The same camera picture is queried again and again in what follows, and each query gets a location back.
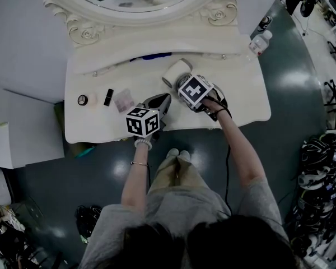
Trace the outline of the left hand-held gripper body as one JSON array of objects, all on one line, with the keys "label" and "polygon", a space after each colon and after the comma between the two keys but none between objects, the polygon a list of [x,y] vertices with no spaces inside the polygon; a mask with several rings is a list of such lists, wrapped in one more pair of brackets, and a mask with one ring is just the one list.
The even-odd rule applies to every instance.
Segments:
[{"label": "left hand-held gripper body", "polygon": [[139,103],[125,116],[127,132],[135,137],[146,138],[163,130],[166,126],[162,120],[171,105],[168,93],[155,95]]}]

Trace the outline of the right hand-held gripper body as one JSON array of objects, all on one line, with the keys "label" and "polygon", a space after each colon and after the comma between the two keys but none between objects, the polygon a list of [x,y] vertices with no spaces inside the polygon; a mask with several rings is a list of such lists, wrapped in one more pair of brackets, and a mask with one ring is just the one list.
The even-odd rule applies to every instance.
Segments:
[{"label": "right hand-held gripper body", "polygon": [[220,106],[227,108],[227,101],[223,91],[214,83],[208,82],[202,75],[185,74],[178,78],[178,96],[195,113],[205,112],[213,121],[217,115],[202,104],[207,98]]}]

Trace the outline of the person's right hand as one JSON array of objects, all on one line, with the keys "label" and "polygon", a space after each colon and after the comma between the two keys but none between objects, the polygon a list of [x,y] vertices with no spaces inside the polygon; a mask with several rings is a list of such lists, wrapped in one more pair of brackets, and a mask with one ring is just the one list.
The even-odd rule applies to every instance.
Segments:
[{"label": "person's right hand", "polygon": [[217,103],[213,100],[209,100],[207,98],[204,98],[202,100],[202,104],[207,108],[207,110],[210,113],[216,113],[216,112],[219,112],[219,111],[222,111],[222,110],[225,109],[224,106],[220,105],[219,103]]}]

